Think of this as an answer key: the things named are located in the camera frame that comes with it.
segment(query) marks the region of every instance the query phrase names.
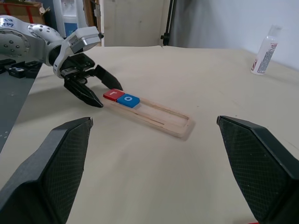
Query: black electronic device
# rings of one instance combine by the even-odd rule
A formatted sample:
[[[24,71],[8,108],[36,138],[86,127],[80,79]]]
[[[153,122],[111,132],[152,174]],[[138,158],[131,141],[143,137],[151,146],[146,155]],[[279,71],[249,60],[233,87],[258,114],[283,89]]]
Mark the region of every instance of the black electronic device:
[[[43,63],[36,62],[36,61],[25,63],[24,66],[27,69],[25,72],[25,77],[26,78],[36,78],[42,64]]]
[[[299,161],[264,127],[219,116],[235,179],[260,224],[299,224]]]
[[[0,224],[65,224],[83,174],[91,118],[54,128],[0,191]]]
[[[2,73],[4,73],[4,72],[6,72],[5,67],[4,67],[4,66],[0,66],[0,74],[2,74]]]
[[[0,66],[7,66],[10,64],[14,64],[16,61],[13,59],[4,59],[4,60],[0,60]]]
[[[25,77],[25,69],[23,69],[21,67],[11,67],[7,71],[10,76],[13,76],[16,78],[24,78]]]

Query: spray bottle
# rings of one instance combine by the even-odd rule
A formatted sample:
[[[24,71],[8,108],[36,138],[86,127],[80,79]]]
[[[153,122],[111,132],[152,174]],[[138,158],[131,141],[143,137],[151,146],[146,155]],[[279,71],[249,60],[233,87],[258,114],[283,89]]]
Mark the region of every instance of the spray bottle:
[[[277,25],[272,25],[268,35],[264,38],[261,48],[256,56],[256,59],[251,68],[251,72],[256,75],[263,75],[269,65],[273,53],[277,47],[277,37],[282,28]]]

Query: table surface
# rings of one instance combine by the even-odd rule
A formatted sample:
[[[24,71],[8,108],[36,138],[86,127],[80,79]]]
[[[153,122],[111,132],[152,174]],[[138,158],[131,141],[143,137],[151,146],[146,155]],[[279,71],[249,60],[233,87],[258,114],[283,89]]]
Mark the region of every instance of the table surface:
[[[68,224],[246,224],[254,222],[216,125],[228,115],[267,127],[299,158],[299,73],[271,62],[250,68],[244,50],[95,47],[87,52],[127,93],[189,114],[187,141],[75,98],[43,66],[0,155],[0,188],[50,130],[93,117],[85,169]],[[95,78],[88,86],[107,89]]]
[[[8,72],[0,74],[0,153],[14,126],[34,79],[15,78]]]

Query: white letter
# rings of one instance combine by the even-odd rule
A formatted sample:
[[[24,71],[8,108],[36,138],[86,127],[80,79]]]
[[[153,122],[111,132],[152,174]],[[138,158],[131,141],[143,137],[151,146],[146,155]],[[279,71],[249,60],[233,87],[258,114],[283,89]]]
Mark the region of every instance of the white letter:
[[[125,97],[125,100],[126,101],[131,101],[133,98],[131,98],[131,97]]]

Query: bottle label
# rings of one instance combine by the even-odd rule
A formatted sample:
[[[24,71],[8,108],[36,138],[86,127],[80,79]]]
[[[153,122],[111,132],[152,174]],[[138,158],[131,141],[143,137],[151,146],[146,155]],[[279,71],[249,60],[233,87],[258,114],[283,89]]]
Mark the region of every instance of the bottle label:
[[[267,51],[265,57],[263,58],[263,61],[260,64],[260,67],[257,70],[258,73],[265,73],[276,47],[277,43],[271,44],[270,49]]]
[[[257,58],[254,60],[251,70],[253,71],[256,68]]]

